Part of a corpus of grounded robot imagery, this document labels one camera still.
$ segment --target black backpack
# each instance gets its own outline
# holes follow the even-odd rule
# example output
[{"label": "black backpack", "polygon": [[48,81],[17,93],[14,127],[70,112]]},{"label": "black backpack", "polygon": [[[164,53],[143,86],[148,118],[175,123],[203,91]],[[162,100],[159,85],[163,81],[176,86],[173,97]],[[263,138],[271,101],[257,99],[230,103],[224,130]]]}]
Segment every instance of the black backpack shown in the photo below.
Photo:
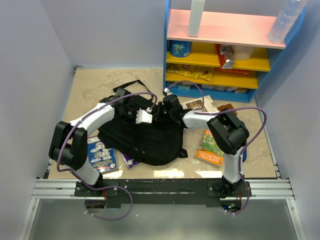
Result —
[{"label": "black backpack", "polygon": [[[145,86],[140,80],[136,80],[114,88],[113,92],[136,82]],[[152,104],[152,99],[139,95],[129,97],[125,104],[115,107],[114,119],[98,129],[98,137],[106,148],[118,149],[138,162],[153,166],[166,165],[176,158],[187,158],[187,151],[182,148],[184,128],[178,122],[166,119],[153,120],[151,124],[136,124],[137,111],[145,110]]]}]

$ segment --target white connector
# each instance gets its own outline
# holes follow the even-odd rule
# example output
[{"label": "white connector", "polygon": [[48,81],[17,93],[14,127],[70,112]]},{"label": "white connector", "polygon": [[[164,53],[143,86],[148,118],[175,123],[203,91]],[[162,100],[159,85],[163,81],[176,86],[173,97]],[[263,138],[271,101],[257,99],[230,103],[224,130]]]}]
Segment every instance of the white connector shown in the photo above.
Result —
[{"label": "white connector", "polygon": [[147,113],[145,110],[139,110],[136,113],[136,119],[135,119],[136,124],[151,124],[152,123],[152,115]]},{"label": "white connector", "polygon": [[169,88],[167,88],[167,87],[163,90],[163,92],[164,92],[166,95],[171,95],[171,94],[172,94],[172,92],[170,92]]}]

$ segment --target white bottle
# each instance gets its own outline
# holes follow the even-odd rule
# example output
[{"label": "white bottle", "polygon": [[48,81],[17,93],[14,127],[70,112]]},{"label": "white bottle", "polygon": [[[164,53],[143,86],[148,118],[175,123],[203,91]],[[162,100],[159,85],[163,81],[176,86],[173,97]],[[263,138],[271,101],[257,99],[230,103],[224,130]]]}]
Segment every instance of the white bottle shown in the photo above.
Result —
[{"label": "white bottle", "polygon": [[190,37],[198,37],[205,2],[206,0],[192,0],[187,33]]},{"label": "white bottle", "polygon": [[269,42],[281,43],[292,25],[295,23],[300,13],[304,9],[307,0],[287,0],[284,7],[276,18],[271,30],[267,35]]}]

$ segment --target water bottle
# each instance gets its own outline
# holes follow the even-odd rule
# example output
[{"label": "water bottle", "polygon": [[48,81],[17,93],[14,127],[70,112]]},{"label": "water bottle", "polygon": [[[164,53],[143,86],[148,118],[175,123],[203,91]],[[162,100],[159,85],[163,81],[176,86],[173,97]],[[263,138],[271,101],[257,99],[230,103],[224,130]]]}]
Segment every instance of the water bottle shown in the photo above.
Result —
[{"label": "water bottle", "polygon": [[306,3],[307,0],[287,0],[266,38],[271,43],[281,43],[299,17]]}]

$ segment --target tabletop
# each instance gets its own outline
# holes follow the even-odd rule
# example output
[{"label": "tabletop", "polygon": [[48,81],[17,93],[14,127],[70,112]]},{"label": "tabletop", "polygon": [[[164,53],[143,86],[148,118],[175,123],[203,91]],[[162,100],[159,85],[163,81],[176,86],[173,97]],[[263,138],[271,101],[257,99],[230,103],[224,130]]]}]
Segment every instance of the tabletop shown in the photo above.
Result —
[{"label": "tabletop", "polygon": [[[151,92],[155,93],[161,101],[163,95],[163,69],[162,68],[137,68],[137,69],[77,69],[63,120],[69,122],[77,119],[94,108],[97,103],[113,94],[112,89],[124,83],[140,79]],[[126,88],[132,93],[145,92],[146,89],[135,83]],[[179,97],[181,103],[192,98]],[[234,108],[256,106],[255,100],[250,103],[229,102],[214,100],[217,107],[231,103]],[[261,119],[257,110],[240,110],[238,118],[243,121],[250,132],[250,140],[261,127]],[[196,150],[204,134],[203,129],[194,129],[184,133],[183,148],[188,152],[188,158],[177,158],[164,166],[151,166],[145,163],[128,169],[121,153],[115,151],[119,170],[104,174],[104,178],[120,179],[150,179],[150,178],[220,178],[224,172],[221,167],[204,162],[195,157]],[[246,178],[275,178],[276,173],[269,150],[266,136],[262,132],[248,147],[247,159],[243,163]],[[68,172],[57,172],[56,162],[52,166],[49,179],[74,179]]]}]

